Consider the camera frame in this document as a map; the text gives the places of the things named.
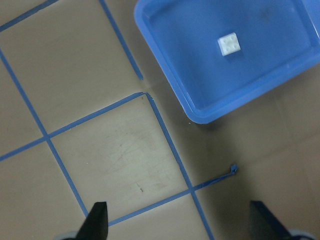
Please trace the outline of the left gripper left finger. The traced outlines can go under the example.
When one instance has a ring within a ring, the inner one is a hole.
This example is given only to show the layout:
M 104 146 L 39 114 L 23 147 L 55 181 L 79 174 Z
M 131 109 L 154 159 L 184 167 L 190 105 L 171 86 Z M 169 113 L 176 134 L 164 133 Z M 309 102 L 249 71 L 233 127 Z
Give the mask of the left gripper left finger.
M 108 207 L 105 201 L 95 202 L 75 240 L 106 240 L 108 237 Z

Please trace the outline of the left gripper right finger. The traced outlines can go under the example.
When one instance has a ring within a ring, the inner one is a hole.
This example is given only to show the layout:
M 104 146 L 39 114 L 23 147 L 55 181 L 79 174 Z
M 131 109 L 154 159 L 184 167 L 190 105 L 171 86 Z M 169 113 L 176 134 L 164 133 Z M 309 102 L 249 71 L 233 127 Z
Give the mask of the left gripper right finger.
M 249 203 L 249 233 L 252 240 L 290 240 L 292 235 L 262 201 Z

